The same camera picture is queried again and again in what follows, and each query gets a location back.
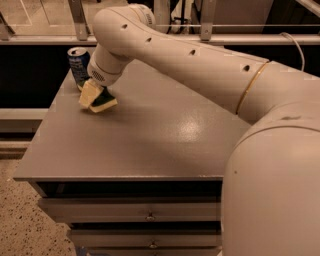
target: yellow sponge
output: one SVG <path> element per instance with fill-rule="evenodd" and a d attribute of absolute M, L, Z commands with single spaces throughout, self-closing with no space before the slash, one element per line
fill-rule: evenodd
<path fill-rule="evenodd" d="M 82 87 L 83 87 L 84 83 L 85 83 L 85 81 L 81 82 L 80 84 L 77 84 L 78 89 L 79 89 L 80 92 L 82 92 Z"/>
<path fill-rule="evenodd" d="M 93 79 L 88 79 L 81 91 L 81 96 L 79 103 L 85 107 L 89 108 L 90 105 L 99 97 L 99 95 L 103 92 L 103 87 L 97 84 Z"/>
<path fill-rule="evenodd" d="M 98 98 L 96 98 L 89 108 L 92 112 L 98 113 L 117 104 L 117 99 L 108 92 L 107 88 L 104 88 L 103 92 Z"/>

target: terrazzo floor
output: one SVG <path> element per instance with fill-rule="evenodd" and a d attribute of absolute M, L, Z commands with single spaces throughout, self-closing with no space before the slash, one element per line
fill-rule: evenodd
<path fill-rule="evenodd" d="M 0 160 L 0 255 L 75 256 L 68 227 L 38 208 L 40 196 L 28 183 L 12 179 L 19 162 Z"/>

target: can lid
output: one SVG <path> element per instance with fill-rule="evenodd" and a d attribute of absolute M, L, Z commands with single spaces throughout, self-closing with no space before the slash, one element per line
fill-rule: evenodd
<path fill-rule="evenodd" d="M 73 47 L 68 50 L 68 55 L 78 57 L 84 55 L 86 52 L 87 49 L 84 47 Z"/>

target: table top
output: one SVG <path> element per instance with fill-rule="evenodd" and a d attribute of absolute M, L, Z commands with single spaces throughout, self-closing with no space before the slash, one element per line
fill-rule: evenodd
<path fill-rule="evenodd" d="M 14 179 L 221 179 L 233 147 L 250 127 L 139 61 L 126 67 L 112 92 L 117 106 L 99 114 L 82 109 L 69 72 Z"/>

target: soda can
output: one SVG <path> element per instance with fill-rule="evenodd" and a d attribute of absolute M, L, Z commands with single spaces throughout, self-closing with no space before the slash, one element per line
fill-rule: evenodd
<path fill-rule="evenodd" d="M 87 72 L 90 54 L 84 47 L 74 47 L 68 50 L 68 60 L 78 87 L 82 87 L 84 82 L 90 78 Z"/>

